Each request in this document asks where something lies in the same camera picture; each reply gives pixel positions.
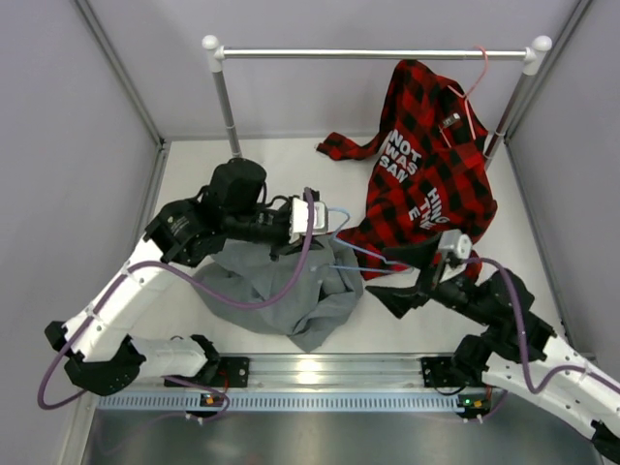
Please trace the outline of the light blue wire hanger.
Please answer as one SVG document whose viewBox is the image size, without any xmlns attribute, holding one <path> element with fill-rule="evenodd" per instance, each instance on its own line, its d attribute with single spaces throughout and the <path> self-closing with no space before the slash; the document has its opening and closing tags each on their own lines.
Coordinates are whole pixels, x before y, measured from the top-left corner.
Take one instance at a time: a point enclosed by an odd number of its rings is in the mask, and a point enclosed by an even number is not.
<svg viewBox="0 0 620 465">
<path fill-rule="evenodd" d="M 374 258 L 379 260 L 381 263 L 387 266 L 387 268 L 378 268 L 378 267 L 368 267 L 368 266 L 347 266 L 347 265 L 332 265 L 331 268 L 334 269 L 342 269 L 342 270 L 356 270 L 359 272 L 376 272 L 383 275 L 394 275 L 394 274 L 412 274 L 413 269 L 405 265 L 404 263 L 397 261 L 389 261 L 386 257 L 380 255 L 379 253 L 372 252 L 370 250 L 364 249 L 353 243 L 347 242 L 339 237 L 339 234 L 343 230 L 343 228 L 349 223 L 351 219 L 350 212 L 342 207 L 328 207 L 326 209 L 326 213 L 339 213 L 345 216 L 345 220 L 332 232 L 328 234 L 331 241 L 342 245 L 343 247 L 349 248 L 354 252 L 359 252 L 364 256 Z"/>
</svg>

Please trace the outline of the grey button-up shirt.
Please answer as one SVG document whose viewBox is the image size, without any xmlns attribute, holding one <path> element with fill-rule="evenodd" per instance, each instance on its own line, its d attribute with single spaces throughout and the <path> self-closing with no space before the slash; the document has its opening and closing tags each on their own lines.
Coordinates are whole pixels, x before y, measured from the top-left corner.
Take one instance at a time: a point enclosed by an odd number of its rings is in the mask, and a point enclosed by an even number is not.
<svg viewBox="0 0 620 465">
<path fill-rule="evenodd" d="M 292 253 L 273 261 L 268 252 L 260 244 L 230 242 L 194 278 L 228 299 L 263 303 L 285 288 L 300 257 Z M 197 290 L 216 317 L 258 334 L 286 336 L 305 353 L 321 347 L 349 320 L 362 293 L 354 251 L 326 235 L 314 239 L 295 284 L 270 306 L 243 310 Z"/>
</svg>

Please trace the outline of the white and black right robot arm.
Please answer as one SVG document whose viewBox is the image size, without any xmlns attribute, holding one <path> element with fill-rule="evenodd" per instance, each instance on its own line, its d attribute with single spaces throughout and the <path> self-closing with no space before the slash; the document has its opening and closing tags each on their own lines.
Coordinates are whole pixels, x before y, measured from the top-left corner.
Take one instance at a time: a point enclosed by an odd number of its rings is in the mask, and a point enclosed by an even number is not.
<svg viewBox="0 0 620 465">
<path fill-rule="evenodd" d="M 443 232 L 421 243 L 387 248 L 393 264 L 418 270 L 414 286 L 369 286 L 395 317 L 435 301 L 484 326 L 467 335 L 450 361 L 453 378 L 514 394 L 547 411 L 585 437 L 606 459 L 619 461 L 619 383 L 581 355 L 530 308 L 535 301 L 523 281 L 494 260 L 495 272 L 476 285 L 465 280 L 471 238 Z"/>
</svg>

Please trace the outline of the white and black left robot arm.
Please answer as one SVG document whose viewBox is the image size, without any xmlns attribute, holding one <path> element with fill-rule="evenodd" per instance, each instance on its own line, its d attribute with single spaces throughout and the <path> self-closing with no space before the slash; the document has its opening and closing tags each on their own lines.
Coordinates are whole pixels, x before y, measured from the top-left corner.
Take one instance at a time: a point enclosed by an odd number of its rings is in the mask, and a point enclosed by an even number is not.
<svg viewBox="0 0 620 465">
<path fill-rule="evenodd" d="M 319 192 L 310 188 L 283 198 L 279 208 L 265 201 L 265 190 L 260 164 L 232 158 L 215 168 L 195 196 L 165 204 L 105 288 L 76 316 L 46 327 L 57 353 L 51 366 L 62 366 L 75 387 L 99 396 L 149 378 L 177 386 L 214 383 L 221 357 L 206 337 L 149 340 L 131 331 L 175 278 L 191 279 L 184 268 L 221 252 L 228 240 L 263 245 L 272 258 L 298 250 L 292 277 L 268 302 L 290 291 L 315 236 L 326 232 L 328 212 Z"/>
</svg>

